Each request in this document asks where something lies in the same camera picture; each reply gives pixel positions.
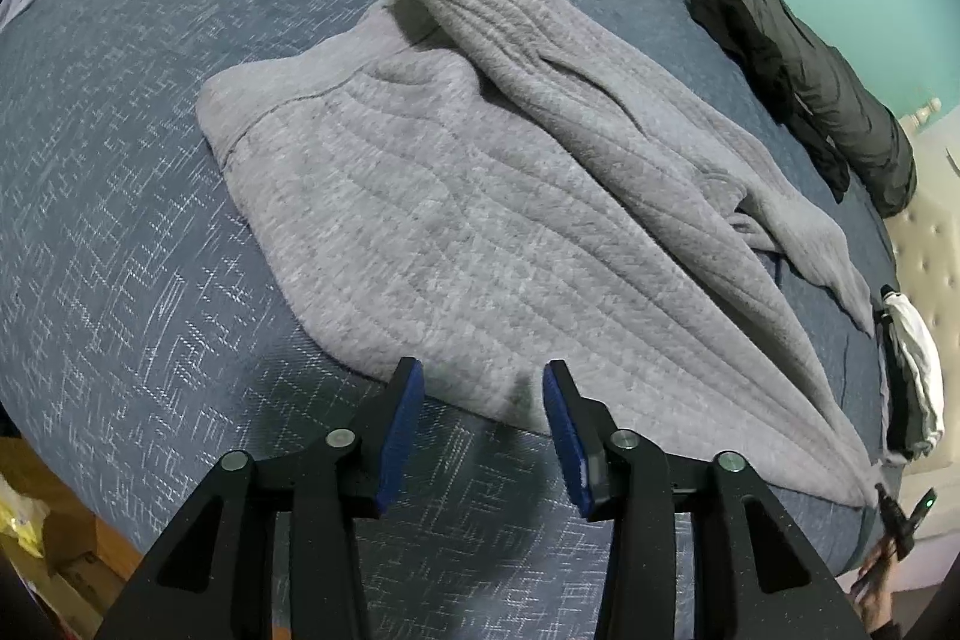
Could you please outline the person right hand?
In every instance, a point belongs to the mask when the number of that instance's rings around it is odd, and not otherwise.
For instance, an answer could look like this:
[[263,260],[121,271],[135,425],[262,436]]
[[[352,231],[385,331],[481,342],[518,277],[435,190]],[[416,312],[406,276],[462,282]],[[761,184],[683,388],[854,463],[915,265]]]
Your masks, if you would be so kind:
[[893,626],[893,576],[898,554],[893,539],[882,537],[857,571],[859,590],[851,593],[853,608],[867,633]]

